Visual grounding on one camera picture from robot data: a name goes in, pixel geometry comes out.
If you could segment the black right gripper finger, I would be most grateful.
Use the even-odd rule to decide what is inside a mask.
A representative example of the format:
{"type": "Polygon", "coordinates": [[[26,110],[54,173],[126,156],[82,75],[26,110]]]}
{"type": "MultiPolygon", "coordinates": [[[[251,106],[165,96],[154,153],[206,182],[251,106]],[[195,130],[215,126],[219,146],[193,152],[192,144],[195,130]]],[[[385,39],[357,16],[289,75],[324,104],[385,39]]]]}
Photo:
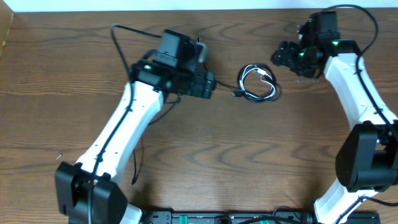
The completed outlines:
{"type": "Polygon", "coordinates": [[[277,55],[288,55],[290,53],[290,43],[288,41],[283,41],[279,44],[277,49],[277,55]]]}
{"type": "Polygon", "coordinates": [[[283,65],[283,57],[281,55],[273,54],[270,58],[270,61],[275,65],[275,66],[281,66],[283,65]]]}

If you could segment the brown cardboard side panel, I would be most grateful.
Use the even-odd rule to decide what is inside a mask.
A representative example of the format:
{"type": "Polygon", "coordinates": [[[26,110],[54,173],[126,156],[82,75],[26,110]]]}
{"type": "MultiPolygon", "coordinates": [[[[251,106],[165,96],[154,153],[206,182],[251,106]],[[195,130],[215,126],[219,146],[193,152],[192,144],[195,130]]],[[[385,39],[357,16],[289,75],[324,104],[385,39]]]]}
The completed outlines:
{"type": "Polygon", "coordinates": [[[14,11],[3,1],[0,3],[0,55],[6,45],[9,30],[14,18],[14,11]]]}

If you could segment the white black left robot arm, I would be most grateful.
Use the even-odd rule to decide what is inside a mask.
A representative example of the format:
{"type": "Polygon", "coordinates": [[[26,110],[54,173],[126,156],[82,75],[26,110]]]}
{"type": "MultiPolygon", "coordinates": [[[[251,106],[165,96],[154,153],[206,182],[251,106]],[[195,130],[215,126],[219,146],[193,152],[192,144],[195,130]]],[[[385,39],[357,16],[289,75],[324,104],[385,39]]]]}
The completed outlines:
{"type": "Polygon", "coordinates": [[[196,63],[133,64],[121,101],[97,139],[74,165],[62,162],[55,172],[60,213],[70,223],[139,223],[144,212],[119,185],[142,134],[169,93],[209,99],[214,89],[215,74],[196,63]]]}

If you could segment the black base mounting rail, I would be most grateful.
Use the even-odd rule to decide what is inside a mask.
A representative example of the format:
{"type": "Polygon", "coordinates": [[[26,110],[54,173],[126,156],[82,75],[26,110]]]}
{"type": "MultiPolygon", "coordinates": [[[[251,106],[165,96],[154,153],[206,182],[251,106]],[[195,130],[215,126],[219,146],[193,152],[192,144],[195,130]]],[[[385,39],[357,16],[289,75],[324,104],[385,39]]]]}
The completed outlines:
{"type": "Polygon", "coordinates": [[[307,212],[288,211],[286,209],[267,213],[176,213],[166,211],[147,212],[140,224],[238,224],[262,217],[277,217],[278,220],[261,220],[266,223],[316,223],[315,217],[307,212]]]}

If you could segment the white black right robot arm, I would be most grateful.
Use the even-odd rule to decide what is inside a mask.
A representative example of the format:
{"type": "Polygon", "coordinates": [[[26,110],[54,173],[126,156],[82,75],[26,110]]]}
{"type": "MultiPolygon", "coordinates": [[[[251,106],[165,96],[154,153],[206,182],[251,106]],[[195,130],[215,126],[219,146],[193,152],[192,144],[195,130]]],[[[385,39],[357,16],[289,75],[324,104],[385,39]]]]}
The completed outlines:
{"type": "Polygon", "coordinates": [[[336,180],[313,204],[315,223],[346,223],[365,200],[397,185],[397,115],[380,97],[364,65],[364,50],[342,39],[336,7],[316,12],[283,41],[271,62],[300,77],[324,75],[345,111],[350,133],[335,159],[336,180]]]}

